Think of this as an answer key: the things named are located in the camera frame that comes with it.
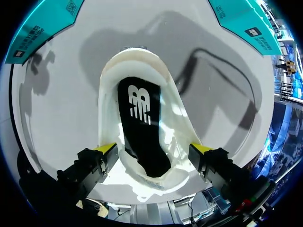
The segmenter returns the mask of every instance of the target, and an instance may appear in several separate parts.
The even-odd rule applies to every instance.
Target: qr code
[[[66,10],[72,15],[72,16],[74,16],[74,14],[76,13],[76,11],[77,11],[77,6],[76,6],[76,4],[72,1],[72,0],[70,0],[70,2],[67,4],[67,6],[66,6]]]

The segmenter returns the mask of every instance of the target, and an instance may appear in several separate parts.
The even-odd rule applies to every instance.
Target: sign
[[[40,0],[16,32],[5,63],[24,64],[47,40],[75,22],[84,0]]]

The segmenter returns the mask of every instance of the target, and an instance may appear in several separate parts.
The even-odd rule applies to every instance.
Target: person
[[[288,74],[295,74],[297,72],[296,66],[293,61],[286,61],[286,63],[276,65],[276,67],[286,70],[286,73]]]

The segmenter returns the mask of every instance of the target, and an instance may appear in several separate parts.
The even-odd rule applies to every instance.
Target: yellow clamp
[[[197,151],[200,151],[202,154],[204,154],[205,152],[208,152],[210,150],[214,150],[214,148],[209,148],[206,146],[203,146],[201,144],[197,144],[197,143],[192,143],[192,146],[194,146],[194,148],[196,148]]]
[[[108,151],[110,151],[114,146],[116,145],[116,143],[110,143],[101,147],[97,147],[93,150],[97,150],[97,151],[101,151],[103,154],[106,154]]]

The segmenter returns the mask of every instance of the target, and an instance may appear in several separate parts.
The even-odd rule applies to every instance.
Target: wire
[[[188,206],[190,207],[190,222],[191,222],[191,224],[193,224],[193,223],[195,222],[195,220],[194,220],[194,210],[193,210],[193,208],[189,205],[189,203],[188,203]]]
[[[122,214],[119,214],[119,211],[118,211],[118,217],[120,217],[121,215],[124,215],[126,212],[129,212],[129,211],[130,211],[130,210],[127,210],[127,211],[123,212]]]

